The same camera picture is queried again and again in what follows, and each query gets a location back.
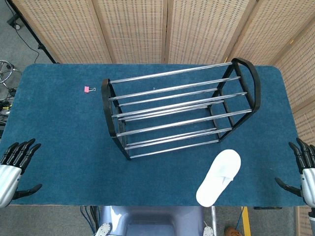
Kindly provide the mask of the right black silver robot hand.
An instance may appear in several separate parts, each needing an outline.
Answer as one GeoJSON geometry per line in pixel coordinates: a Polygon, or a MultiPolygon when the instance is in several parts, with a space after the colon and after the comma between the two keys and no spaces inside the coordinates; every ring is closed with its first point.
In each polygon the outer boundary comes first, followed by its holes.
{"type": "Polygon", "coordinates": [[[298,197],[311,208],[315,207],[315,147],[308,145],[300,138],[296,138],[296,142],[300,147],[294,143],[289,142],[290,148],[296,158],[298,172],[301,180],[301,187],[296,188],[284,183],[280,178],[276,177],[275,181],[287,192],[290,192],[298,197]]]}

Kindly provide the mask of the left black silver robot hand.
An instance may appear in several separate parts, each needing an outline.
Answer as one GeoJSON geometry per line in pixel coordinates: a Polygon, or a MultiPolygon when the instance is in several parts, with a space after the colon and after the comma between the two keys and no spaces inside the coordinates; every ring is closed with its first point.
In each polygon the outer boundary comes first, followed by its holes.
{"type": "Polygon", "coordinates": [[[22,175],[25,173],[33,155],[41,147],[35,138],[10,145],[0,159],[0,207],[7,207],[11,201],[36,193],[42,184],[28,190],[18,190],[22,175]]]}

